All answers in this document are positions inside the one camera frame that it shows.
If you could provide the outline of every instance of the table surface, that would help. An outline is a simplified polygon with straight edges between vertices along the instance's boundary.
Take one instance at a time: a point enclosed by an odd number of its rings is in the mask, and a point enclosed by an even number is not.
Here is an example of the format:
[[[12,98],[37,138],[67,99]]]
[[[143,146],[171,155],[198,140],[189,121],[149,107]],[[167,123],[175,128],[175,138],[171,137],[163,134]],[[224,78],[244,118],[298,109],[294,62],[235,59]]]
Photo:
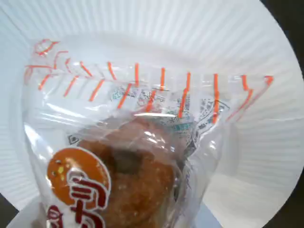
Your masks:
[[[301,70],[304,70],[304,1],[262,0],[273,14],[289,39]],[[17,214],[17,210],[0,195],[0,227],[5,227]],[[264,228],[302,228],[304,225],[304,174],[292,195],[280,211]]]

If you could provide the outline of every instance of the clear plastic packaging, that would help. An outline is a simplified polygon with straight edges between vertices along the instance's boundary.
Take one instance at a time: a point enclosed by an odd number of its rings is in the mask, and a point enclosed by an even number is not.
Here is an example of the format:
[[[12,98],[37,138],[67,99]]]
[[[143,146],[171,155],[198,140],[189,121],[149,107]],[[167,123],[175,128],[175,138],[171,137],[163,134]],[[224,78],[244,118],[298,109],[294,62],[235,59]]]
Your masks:
[[[68,54],[45,39],[24,75],[24,129],[49,226],[190,227],[229,125],[272,78],[249,87],[246,76]]]

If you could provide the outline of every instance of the paper plate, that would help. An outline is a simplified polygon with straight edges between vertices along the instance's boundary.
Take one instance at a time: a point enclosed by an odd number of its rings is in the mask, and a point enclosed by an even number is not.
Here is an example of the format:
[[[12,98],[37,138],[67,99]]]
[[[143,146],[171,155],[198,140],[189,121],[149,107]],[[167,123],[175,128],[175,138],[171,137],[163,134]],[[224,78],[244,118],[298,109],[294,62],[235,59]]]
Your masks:
[[[39,222],[43,222],[43,219],[45,219],[43,213],[41,198],[36,197],[15,216],[7,228],[39,228]],[[204,224],[208,228],[221,228],[221,225],[206,205],[202,205],[198,215],[196,219],[197,228],[201,227],[199,224]]]
[[[259,1],[0,4],[0,191],[18,209],[38,194],[25,146],[18,143],[19,82],[29,47],[33,40],[89,32],[104,34],[105,59],[131,56],[212,73],[274,75],[273,85],[231,134],[239,143],[227,146],[204,202],[225,228],[261,228],[288,199],[304,165],[303,80],[290,44]]]

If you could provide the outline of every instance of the orange stripe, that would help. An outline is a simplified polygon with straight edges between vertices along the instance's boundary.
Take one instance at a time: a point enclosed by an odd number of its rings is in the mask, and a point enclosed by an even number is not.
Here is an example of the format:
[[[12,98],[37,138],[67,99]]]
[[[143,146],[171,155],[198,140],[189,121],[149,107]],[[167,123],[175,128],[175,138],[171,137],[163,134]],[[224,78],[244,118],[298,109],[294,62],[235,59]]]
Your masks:
[[[83,68],[84,71],[86,71],[86,73],[88,75],[90,75],[90,77],[92,77],[91,72],[85,67],[85,65],[84,65],[84,63],[82,61],[80,61],[80,66],[81,66],[81,68]]]
[[[184,111],[184,106],[185,106],[185,103],[186,103],[187,93],[190,90],[190,80],[191,80],[191,73],[188,72],[187,73],[186,88],[184,89],[184,93],[182,95],[181,104],[180,104],[180,110],[179,110],[179,115],[178,115],[179,118],[182,118],[182,113]]]
[[[59,54],[61,54],[61,53],[68,53],[68,51],[59,51],[56,53],[55,59],[54,59],[54,69],[57,69],[57,59],[58,59]]]
[[[161,91],[163,91],[165,85],[165,68],[161,69]]]
[[[135,87],[139,86],[139,64],[135,63]]]
[[[94,98],[96,97],[96,94],[97,94],[98,90],[100,89],[100,87],[102,86],[102,84],[104,83],[104,81],[105,81],[104,79],[100,80],[100,82],[98,83],[97,87],[93,91],[93,93],[92,93],[89,101],[93,101],[94,100]]]
[[[151,93],[151,96],[150,96],[150,100],[148,102],[148,106],[147,106],[146,112],[149,112],[152,109],[152,105],[153,105],[153,101],[154,101],[154,98],[155,98],[155,94],[156,94],[156,90],[153,90],[152,93]]]
[[[245,107],[245,110],[247,110],[260,96],[262,96],[267,91],[267,89],[271,86],[271,84],[274,80],[274,77],[265,76],[265,79],[266,79],[267,86],[260,93],[258,93],[254,98],[252,98],[249,105],[247,107]],[[242,115],[238,118],[238,120],[240,120],[243,117],[243,114],[244,113],[242,113]]]
[[[59,43],[59,42],[58,42],[58,41],[52,42],[51,45],[50,45],[47,49],[45,49],[44,51],[39,52],[39,55],[41,56],[41,55],[43,55],[43,54],[49,52],[49,51],[53,48],[53,46],[54,46],[55,44],[57,44],[57,43]]]
[[[108,62],[108,69],[110,71],[110,74],[112,75],[113,80],[116,80],[115,74],[112,70],[112,64],[110,62]]]
[[[28,84],[30,78],[32,77],[32,74],[33,74],[33,68],[27,68],[24,72],[24,77],[23,77],[23,80],[24,80],[24,84]]]
[[[30,68],[49,68],[49,69],[52,69],[52,67],[50,67],[50,66],[42,66],[42,65],[27,65],[26,67],[30,67]]]
[[[71,58],[68,58],[68,59],[66,59],[66,62],[65,62],[66,68],[67,68],[69,73],[71,73],[70,68],[68,67],[68,64],[69,64],[70,60],[71,60]]]
[[[35,53],[39,54],[40,52],[37,52],[36,50],[38,49],[38,45],[42,45],[44,42],[46,41],[50,41],[49,39],[43,39],[41,40],[40,42],[38,42],[37,44],[35,44],[34,46],[34,50],[35,50]]]
[[[214,74],[214,112],[212,122],[215,124],[218,118],[219,112],[219,75]]]
[[[123,95],[123,97],[122,97],[122,99],[121,99],[120,102],[119,102],[119,105],[118,105],[118,107],[117,107],[118,109],[120,109],[120,108],[123,106],[124,101],[125,101],[125,99],[127,98],[128,93],[129,93],[129,91],[130,91],[130,89],[131,89],[131,86],[132,86],[132,84],[129,83],[129,84],[128,84],[128,87],[127,87],[127,89],[126,89],[126,91],[125,91],[125,93],[124,93],[124,95]]]
[[[47,79],[50,77],[51,75],[46,75],[44,77],[44,79],[42,80],[42,82],[40,83],[39,87],[38,87],[38,90],[41,90],[44,86],[44,84],[47,82]]]
[[[78,75],[75,76],[75,77],[73,78],[73,80],[70,82],[70,85],[68,86],[68,88],[66,89],[65,94],[63,95],[64,97],[66,97],[66,96],[68,95],[68,93],[70,92],[70,90],[71,90],[73,84],[75,83],[75,81],[77,80],[77,78],[79,78]]]
[[[267,79],[266,83],[268,85],[268,87],[272,84],[274,77],[272,76],[265,76],[265,78]]]
[[[247,91],[249,88],[248,88],[248,85],[247,85],[247,76],[246,75],[242,75],[242,83],[243,83],[243,89],[245,91]]]
[[[238,108],[237,111],[235,111],[233,114],[231,114],[228,118],[227,118],[227,121],[230,120],[235,114],[237,114],[239,111],[241,111],[242,108],[244,108],[248,102],[250,101],[251,97],[252,97],[252,94],[253,94],[253,89],[249,89],[248,91],[248,96],[245,100],[245,102]]]

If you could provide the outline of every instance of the brown donut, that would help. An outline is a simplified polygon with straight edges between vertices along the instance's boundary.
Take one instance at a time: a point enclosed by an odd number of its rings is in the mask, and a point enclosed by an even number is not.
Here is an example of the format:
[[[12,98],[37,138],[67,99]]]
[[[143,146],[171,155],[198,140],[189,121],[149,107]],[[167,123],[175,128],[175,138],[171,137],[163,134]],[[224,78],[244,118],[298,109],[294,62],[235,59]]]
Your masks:
[[[106,140],[79,143],[97,155],[110,173],[108,207],[100,211],[107,228],[156,228],[152,215],[170,197],[176,175],[169,138],[153,123],[137,119]]]

